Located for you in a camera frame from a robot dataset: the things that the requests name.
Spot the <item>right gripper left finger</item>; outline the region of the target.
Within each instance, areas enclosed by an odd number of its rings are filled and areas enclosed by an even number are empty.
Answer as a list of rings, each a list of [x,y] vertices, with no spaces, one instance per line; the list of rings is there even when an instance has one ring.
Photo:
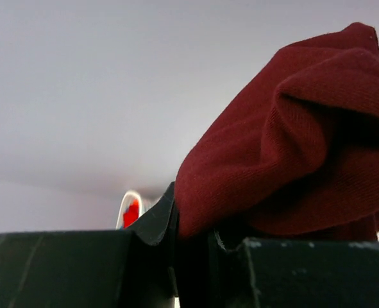
[[[171,182],[159,201],[127,228],[146,245],[155,248],[160,267],[166,271],[169,289],[178,296],[176,282],[175,246],[179,214],[174,201],[174,182]]]

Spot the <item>dark maroon t shirt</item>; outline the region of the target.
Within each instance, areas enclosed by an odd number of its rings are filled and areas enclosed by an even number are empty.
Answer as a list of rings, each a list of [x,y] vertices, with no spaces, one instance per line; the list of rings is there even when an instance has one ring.
[[[223,221],[280,238],[379,231],[379,45],[356,22],[281,48],[186,156],[179,233]]]

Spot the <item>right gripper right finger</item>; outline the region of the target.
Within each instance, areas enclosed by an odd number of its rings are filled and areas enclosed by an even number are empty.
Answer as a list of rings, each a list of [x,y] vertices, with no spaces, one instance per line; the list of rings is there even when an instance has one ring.
[[[241,244],[245,231],[221,226],[208,235],[209,303],[212,307],[247,307],[248,274]]]

